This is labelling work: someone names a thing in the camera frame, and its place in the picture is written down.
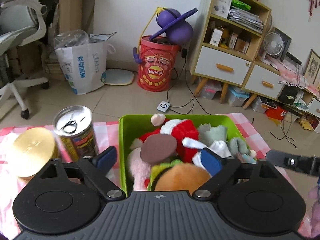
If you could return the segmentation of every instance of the chair base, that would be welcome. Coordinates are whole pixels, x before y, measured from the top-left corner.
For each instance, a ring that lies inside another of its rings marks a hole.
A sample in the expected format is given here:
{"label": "chair base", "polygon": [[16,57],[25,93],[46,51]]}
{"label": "chair base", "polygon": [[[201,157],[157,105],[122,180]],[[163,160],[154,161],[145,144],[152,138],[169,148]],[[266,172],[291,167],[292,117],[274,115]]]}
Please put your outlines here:
{"label": "chair base", "polygon": [[35,79],[25,79],[25,80],[14,80],[13,82],[9,82],[3,88],[0,89],[0,108],[4,105],[5,101],[9,98],[9,96],[13,93],[19,105],[22,108],[21,117],[24,119],[29,118],[29,110],[25,103],[23,102],[22,97],[20,96],[17,89],[19,88],[28,88],[36,85],[44,84],[43,88],[48,89],[49,80],[45,77],[35,78]]}

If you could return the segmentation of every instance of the tile floor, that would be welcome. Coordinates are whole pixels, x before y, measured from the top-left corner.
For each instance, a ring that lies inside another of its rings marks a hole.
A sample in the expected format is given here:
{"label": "tile floor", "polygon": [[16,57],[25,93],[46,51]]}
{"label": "tile floor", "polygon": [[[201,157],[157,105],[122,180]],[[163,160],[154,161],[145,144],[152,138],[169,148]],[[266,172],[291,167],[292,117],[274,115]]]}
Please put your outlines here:
{"label": "tile floor", "polygon": [[[67,82],[50,81],[49,90],[40,87],[29,88],[25,91],[25,102],[29,107],[30,118],[20,118],[20,107],[14,98],[11,98],[0,110],[0,128],[22,125],[48,125],[53,117],[63,108],[72,105],[84,105],[93,111],[94,122],[116,121],[125,114],[154,114],[159,102],[166,101],[166,92],[152,93],[138,87],[134,82],[129,86],[104,86],[86,95],[74,95]],[[298,123],[290,128],[288,136],[295,140],[295,145],[285,139],[277,140],[275,136],[283,137],[279,126],[270,121],[264,114],[254,112],[251,108],[243,110],[241,107],[231,107],[227,103],[221,105],[219,96],[214,100],[199,99],[203,108],[211,114],[243,113],[249,120],[254,118],[253,126],[261,134],[270,148],[301,155],[319,154],[319,134],[303,130]],[[173,106],[186,104],[193,98],[185,83],[179,81],[169,92],[169,101]],[[181,113],[187,113],[191,106],[179,108]],[[205,114],[196,103],[192,114]],[[298,192],[306,201],[307,209],[312,207],[313,200],[308,199],[308,191],[316,185],[317,179],[306,175],[288,171],[290,178]]]}

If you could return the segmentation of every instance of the lay's logo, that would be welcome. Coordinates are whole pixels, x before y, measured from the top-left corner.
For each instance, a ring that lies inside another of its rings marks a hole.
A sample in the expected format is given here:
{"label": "lay's logo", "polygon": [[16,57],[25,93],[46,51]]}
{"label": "lay's logo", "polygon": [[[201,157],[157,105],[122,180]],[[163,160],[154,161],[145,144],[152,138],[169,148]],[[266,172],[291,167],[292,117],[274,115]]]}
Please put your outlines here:
{"label": "lay's logo", "polygon": [[159,66],[151,66],[148,69],[148,76],[151,79],[157,80],[157,79],[161,78],[163,76],[163,74],[164,74],[164,70]]}

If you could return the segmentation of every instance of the red bucket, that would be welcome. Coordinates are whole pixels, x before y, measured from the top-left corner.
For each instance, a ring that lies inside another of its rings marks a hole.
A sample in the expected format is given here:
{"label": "red bucket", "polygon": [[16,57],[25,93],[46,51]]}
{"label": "red bucket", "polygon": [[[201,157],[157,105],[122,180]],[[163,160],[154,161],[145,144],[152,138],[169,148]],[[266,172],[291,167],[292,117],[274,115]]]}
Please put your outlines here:
{"label": "red bucket", "polygon": [[140,41],[142,63],[139,64],[137,82],[148,91],[165,91],[169,88],[171,71],[180,46],[151,42],[149,37],[144,36]]}

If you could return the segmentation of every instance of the purple ball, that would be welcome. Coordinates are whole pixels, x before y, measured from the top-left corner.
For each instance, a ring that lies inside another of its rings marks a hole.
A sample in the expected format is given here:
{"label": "purple ball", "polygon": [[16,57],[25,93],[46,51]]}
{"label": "purple ball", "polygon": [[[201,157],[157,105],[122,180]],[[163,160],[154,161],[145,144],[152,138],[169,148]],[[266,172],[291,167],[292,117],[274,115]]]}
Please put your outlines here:
{"label": "purple ball", "polygon": [[167,26],[170,22],[174,21],[176,18],[180,17],[181,14],[175,9],[166,9],[159,13],[158,15],[158,25],[161,28]]}
{"label": "purple ball", "polygon": [[190,23],[186,21],[180,21],[174,26],[170,27],[165,34],[167,35],[170,43],[182,46],[191,40],[193,28]]}

